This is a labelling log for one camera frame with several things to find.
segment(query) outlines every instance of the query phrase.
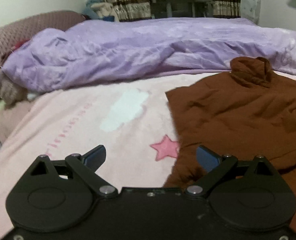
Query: pink star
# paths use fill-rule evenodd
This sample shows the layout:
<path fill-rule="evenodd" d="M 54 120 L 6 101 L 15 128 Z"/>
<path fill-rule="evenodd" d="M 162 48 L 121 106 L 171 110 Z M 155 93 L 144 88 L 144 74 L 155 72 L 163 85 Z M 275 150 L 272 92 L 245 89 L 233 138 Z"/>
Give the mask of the pink star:
<path fill-rule="evenodd" d="M 150 147 L 157 151 L 156 161 L 160 161 L 167 156 L 175 159 L 178 157 L 179 143 L 172 141 L 168 135 L 165 135 L 161 142 L 151 144 Z"/>

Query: brown shirt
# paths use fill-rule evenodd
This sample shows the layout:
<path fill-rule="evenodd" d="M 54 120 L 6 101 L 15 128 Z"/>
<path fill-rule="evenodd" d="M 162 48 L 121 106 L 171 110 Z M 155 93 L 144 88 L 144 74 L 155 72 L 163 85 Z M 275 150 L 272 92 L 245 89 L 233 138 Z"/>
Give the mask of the brown shirt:
<path fill-rule="evenodd" d="M 203 144 L 240 160 L 266 156 L 296 193 L 295 80 L 274 73 L 264 58 L 239 57 L 231 73 L 166 95 L 181 147 L 165 187 L 185 188 L 204 174 L 196 160 Z"/>

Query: plastic-covered object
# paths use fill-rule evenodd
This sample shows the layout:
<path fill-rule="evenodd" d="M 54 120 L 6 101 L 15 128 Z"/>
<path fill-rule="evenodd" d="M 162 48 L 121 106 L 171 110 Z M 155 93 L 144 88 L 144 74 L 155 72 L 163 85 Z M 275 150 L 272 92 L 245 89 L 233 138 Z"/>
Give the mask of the plastic-covered object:
<path fill-rule="evenodd" d="M 261 11 L 261 0 L 241 0 L 240 1 L 240 15 L 242 18 L 251 20 L 258 24 L 259 15 Z"/>

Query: screw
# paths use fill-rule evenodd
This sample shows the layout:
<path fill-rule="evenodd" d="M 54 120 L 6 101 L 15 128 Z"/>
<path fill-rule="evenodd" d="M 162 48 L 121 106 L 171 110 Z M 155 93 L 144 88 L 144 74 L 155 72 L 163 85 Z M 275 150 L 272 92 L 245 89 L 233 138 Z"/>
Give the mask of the screw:
<path fill-rule="evenodd" d="M 190 194 L 200 194 L 202 191 L 203 191 L 203 188 L 202 187 L 199 187 L 197 185 L 193 185 L 193 186 L 189 186 L 187 188 L 187 191 L 190 193 Z"/>
<path fill-rule="evenodd" d="M 23 237 L 21 235 L 15 235 L 13 237 L 13 240 L 24 240 Z"/>
<path fill-rule="evenodd" d="M 111 185 L 106 185 L 106 186 L 101 186 L 99 188 L 99 191 L 103 194 L 111 194 L 115 191 L 115 187 L 111 186 Z"/>

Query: purple comforter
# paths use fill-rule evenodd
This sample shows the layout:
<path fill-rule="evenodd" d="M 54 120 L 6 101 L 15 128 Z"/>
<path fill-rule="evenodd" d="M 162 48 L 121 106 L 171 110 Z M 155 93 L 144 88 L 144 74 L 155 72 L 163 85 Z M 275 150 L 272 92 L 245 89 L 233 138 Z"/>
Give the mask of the purple comforter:
<path fill-rule="evenodd" d="M 92 20 L 66 32 L 46 29 L 3 66 L 32 91 L 173 74 L 221 72 L 238 56 L 268 58 L 296 75 L 296 32 L 246 19 L 170 18 L 132 23 Z"/>

